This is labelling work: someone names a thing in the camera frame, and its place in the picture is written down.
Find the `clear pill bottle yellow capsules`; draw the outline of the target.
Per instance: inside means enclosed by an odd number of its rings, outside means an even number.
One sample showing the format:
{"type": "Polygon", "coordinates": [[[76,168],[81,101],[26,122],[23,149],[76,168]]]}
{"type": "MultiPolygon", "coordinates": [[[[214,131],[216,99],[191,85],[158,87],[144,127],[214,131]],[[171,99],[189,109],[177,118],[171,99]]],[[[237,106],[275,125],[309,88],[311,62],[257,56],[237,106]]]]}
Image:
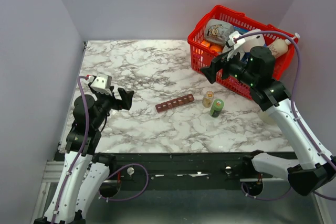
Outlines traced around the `clear pill bottle yellow capsules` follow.
{"type": "Polygon", "coordinates": [[[203,96],[202,104],[205,108],[209,108],[214,100],[214,92],[213,91],[206,91],[203,96]]]}

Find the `green pill bottle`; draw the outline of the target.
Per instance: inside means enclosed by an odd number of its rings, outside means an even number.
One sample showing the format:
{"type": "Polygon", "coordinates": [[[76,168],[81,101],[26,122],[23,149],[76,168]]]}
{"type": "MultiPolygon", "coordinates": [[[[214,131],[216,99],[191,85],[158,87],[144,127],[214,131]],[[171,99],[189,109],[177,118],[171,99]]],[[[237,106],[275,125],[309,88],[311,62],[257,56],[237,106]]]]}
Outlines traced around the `green pill bottle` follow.
{"type": "Polygon", "coordinates": [[[221,99],[215,99],[211,106],[210,116],[217,118],[224,107],[224,101],[221,99]]]}

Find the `red weekly pill organizer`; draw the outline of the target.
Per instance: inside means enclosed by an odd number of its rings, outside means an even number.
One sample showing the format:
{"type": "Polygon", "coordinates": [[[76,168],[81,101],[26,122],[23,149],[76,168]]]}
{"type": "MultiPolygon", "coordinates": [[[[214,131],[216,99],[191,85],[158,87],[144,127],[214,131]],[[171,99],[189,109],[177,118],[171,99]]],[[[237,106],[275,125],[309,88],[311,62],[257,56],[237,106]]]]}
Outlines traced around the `red weekly pill organizer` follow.
{"type": "Polygon", "coordinates": [[[163,103],[159,103],[155,106],[155,109],[157,111],[157,113],[161,113],[173,108],[176,108],[178,106],[183,106],[189,103],[192,103],[194,101],[194,97],[192,94],[187,94],[163,103]]]}

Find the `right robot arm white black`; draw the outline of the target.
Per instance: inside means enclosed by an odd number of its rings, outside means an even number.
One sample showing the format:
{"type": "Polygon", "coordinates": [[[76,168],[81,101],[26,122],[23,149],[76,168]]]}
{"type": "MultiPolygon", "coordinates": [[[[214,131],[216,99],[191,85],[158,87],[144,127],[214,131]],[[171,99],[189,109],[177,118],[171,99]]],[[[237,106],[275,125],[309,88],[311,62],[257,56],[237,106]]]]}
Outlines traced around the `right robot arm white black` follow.
{"type": "Polygon", "coordinates": [[[284,159],[263,151],[254,151],[244,158],[242,173],[249,178],[266,173],[289,182],[291,188],[306,196],[335,178],[335,157],[317,140],[308,128],[298,109],[291,104],[291,94],[280,82],[273,79],[275,58],[267,47],[250,50],[247,63],[239,56],[229,58],[224,53],[201,68],[210,83],[217,73],[222,78],[234,77],[250,87],[252,100],[274,120],[290,143],[296,159],[284,159]]]}

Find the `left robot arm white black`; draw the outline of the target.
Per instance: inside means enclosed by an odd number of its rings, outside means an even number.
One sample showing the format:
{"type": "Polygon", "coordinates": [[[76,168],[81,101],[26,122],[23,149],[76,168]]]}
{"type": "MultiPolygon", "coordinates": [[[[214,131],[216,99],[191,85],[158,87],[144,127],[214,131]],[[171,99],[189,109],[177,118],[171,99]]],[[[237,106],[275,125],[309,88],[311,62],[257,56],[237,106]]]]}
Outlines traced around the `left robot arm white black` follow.
{"type": "Polygon", "coordinates": [[[92,95],[82,93],[74,101],[74,122],[66,138],[65,160],[52,201],[44,216],[35,223],[84,223],[86,213],[104,179],[116,175],[113,158],[96,155],[100,126],[111,110],[129,110],[134,91],[118,88],[120,98],[110,87],[92,95]]]}

